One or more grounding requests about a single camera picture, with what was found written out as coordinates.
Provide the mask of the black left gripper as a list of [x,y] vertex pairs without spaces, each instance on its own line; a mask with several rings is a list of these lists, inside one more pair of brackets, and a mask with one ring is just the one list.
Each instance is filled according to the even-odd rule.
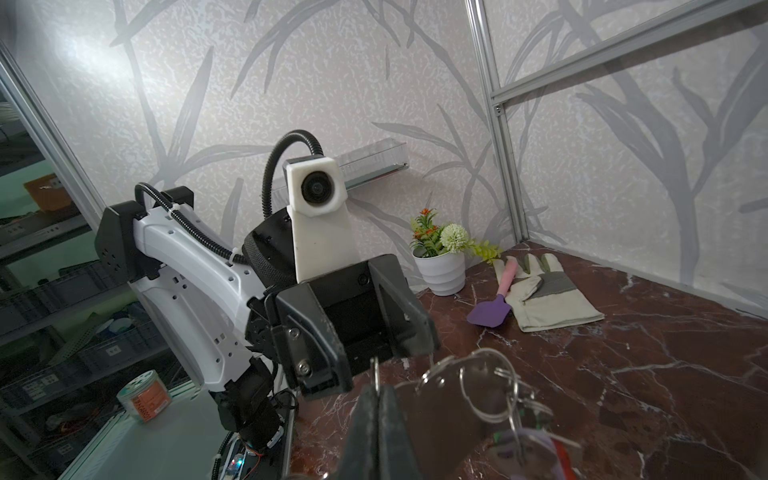
[[289,386],[308,400],[350,391],[352,375],[367,370],[374,357],[431,355],[441,347],[430,314],[392,254],[271,287],[248,306],[246,339],[280,363]]

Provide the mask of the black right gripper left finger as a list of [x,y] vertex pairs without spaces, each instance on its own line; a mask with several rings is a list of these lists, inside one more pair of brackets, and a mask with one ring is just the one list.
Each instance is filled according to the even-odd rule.
[[366,385],[352,414],[344,450],[333,479],[363,480],[379,478],[379,397]]

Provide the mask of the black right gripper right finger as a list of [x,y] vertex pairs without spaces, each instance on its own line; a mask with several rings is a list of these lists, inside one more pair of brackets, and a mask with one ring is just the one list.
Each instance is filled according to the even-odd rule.
[[391,385],[382,386],[378,394],[377,462],[379,479],[422,479],[408,428]]

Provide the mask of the bunch of coloured keys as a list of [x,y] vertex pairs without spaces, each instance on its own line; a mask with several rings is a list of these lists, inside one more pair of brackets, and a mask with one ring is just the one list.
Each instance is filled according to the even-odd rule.
[[584,479],[582,446],[546,429],[516,427],[495,433],[485,453],[508,479]]

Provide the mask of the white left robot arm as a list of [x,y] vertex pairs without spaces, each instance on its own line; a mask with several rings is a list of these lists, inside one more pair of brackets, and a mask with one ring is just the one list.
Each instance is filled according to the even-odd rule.
[[256,452],[286,421],[276,381],[309,399],[352,389],[372,360],[439,349],[435,325],[396,256],[380,255],[300,279],[292,220],[279,211],[242,253],[197,217],[186,187],[147,183],[103,212],[96,250],[130,284],[190,377],[217,405],[224,429]]

